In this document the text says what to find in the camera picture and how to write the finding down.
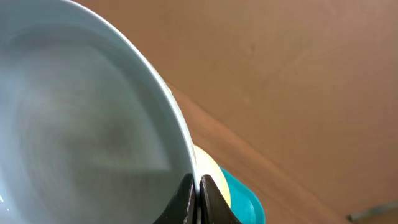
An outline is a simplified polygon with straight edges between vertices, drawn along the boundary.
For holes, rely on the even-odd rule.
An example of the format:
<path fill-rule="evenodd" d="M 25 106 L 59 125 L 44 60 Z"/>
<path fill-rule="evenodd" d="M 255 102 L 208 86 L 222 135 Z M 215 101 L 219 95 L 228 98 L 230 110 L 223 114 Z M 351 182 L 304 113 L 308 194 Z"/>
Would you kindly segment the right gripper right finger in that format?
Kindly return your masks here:
<path fill-rule="evenodd" d="M 241 224 L 208 174 L 200 181 L 200 206 L 201 224 Z"/>

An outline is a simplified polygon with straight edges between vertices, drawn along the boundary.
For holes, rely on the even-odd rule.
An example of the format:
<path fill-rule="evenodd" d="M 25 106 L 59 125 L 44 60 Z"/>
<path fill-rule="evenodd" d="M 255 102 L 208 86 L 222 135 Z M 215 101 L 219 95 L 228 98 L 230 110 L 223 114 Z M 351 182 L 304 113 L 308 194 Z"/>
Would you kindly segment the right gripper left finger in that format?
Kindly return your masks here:
<path fill-rule="evenodd" d="M 193 174 L 186 174 L 170 202 L 153 224 L 195 224 L 196 191 Z"/>

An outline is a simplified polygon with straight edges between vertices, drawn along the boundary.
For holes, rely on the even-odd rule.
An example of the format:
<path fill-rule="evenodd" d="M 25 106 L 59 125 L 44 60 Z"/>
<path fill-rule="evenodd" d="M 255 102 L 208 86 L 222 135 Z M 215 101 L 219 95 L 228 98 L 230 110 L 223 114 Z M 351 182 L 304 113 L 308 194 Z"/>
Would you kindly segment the yellow-green plate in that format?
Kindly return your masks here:
<path fill-rule="evenodd" d="M 229 191 L 229 186 L 220 166 L 203 149 L 196 145 L 194 145 L 193 148 L 195 152 L 195 160 L 198 173 L 201 176 L 210 175 L 212 177 L 229 208 L 231 208 L 231 194 Z"/>

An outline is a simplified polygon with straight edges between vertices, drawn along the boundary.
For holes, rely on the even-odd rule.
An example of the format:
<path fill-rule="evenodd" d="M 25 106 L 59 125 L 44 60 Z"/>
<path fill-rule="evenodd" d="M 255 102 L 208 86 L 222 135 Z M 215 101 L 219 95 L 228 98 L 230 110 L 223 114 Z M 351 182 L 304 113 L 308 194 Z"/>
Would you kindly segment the light blue plate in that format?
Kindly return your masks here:
<path fill-rule="evenodd" d="M 2 223 L 153 223 L 196 173 L 171 91 L 115 26 L 1 2 Z"/>

